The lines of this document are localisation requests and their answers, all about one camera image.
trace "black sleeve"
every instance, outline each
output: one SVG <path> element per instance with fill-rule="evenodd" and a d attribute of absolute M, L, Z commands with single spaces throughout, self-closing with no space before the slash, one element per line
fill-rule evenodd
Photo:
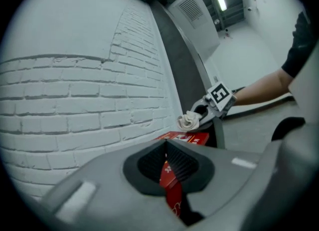
<path fill-rule="evenodd" d="M 303 12 L 298 15 L 295 27 L 293 46 L 290 48 L 287 60 L 282 66 L 282 69 L 291 77 L 295 77 L 304 66 L 317 39 Z"/>

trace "red box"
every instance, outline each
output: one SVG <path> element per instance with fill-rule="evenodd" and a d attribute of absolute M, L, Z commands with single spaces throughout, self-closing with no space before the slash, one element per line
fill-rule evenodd
<path fill-rule="evenodd" d="M 205 145 L 209 138 L 208 133 L 183 133 L 183 132 L 168 132 L 159 136 L 156 139 L 173 139 L 190 142 L 197 145 Z M 181 211 L 182 187 L 177 180 L 169 163 L 165 161 L 161 170 L 159 184 L 166 190 L 166 202 L 177 217 Z"/>

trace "white cloth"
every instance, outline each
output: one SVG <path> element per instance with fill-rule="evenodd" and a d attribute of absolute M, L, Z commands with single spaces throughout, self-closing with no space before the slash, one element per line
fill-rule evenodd
<path fill-rule="evenodd" d="M 199 127 L 201 117 L 202 115 L 196 112 L 187 111 L 185 115 L 177 118 L 177 126 L 183 132 L 195 130 Z"/>

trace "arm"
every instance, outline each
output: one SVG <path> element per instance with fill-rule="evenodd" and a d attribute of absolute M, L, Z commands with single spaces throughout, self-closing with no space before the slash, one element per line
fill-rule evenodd
<path fill-rule="evenodd" d="M 255 83 L 238 91 L 235 106 L 249 105 L 270 101 L 288 93 L 288 85 L 293 78 L 284 70 L 277 71 L 264 76 Z"/>

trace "air conditioner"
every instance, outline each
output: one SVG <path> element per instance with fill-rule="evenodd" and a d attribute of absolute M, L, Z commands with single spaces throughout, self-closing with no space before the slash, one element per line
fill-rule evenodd
<path fill-rule="evenodd" d="M 203 0 L 176 0 L 167 9 L 205 63 L 219 46 L 220 41 Z"/>

